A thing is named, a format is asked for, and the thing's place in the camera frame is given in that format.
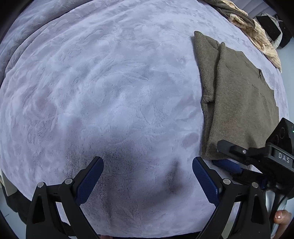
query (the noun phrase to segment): metal screw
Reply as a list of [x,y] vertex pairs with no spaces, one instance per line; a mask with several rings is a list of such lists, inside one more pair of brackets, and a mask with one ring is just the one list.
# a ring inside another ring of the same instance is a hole
[[253,182],[253,183],[252,183],[252,187],[254,187],[254,188],[258,188],[258,183]]
[[37,186],[38,187],[43,187],[44,186],[44,183],[43,182],[39,182]]
[[71,184],[73,182],[73,180],[71,178],[68,178],[64,182],[65,182],[65,184]]
[[229,185],[231,183],[231,180],[229,180],[228,178],[224,178],[223,183]]

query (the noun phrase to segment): lavender fleece blanket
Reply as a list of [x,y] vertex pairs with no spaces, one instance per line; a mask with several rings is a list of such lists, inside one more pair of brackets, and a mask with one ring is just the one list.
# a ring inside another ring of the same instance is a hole
[[81,206],[98,234],[202,230],[214,206],[192,171],[203,130],[194,31],[243,51],[288,118],[279,70],[203,2],[34,0],[0,45],[8,179],[32,199],[38,182],[59,184],[100,156],[104,172]]

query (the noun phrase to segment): white wall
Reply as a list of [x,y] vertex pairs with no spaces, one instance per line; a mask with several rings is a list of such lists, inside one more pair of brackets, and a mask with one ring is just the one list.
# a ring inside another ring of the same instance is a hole
[[255,17],[260,13],[266,12],[275,15],[275,11],[271,9],[263,0],[231,0],[237,7],[248,13],[249,17]]
[[289,120],[294,122],[294,38],[282,49],[277,49],[282,64],[282,78],[288,98]]

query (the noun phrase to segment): camera lens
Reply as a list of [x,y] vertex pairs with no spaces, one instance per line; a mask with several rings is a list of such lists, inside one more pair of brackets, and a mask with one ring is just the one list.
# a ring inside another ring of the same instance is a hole
[[278,143],[279,143],[279,136],[275,135],[273,138],[273,144],[278,146]]
[[282,128],[280,129],[280,138],[282,139],[282,138],[284,138],[284,136],[285,136],[285,128],[282,127]]

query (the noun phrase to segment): folded brown sweater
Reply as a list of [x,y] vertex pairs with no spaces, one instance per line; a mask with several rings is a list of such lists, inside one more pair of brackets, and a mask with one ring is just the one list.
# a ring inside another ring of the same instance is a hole
[[264,147],[279,123],[274,92],[243,52],[194,32],[203,88],[202,157],[223,159],[216,151],[225,139],[244,148]]

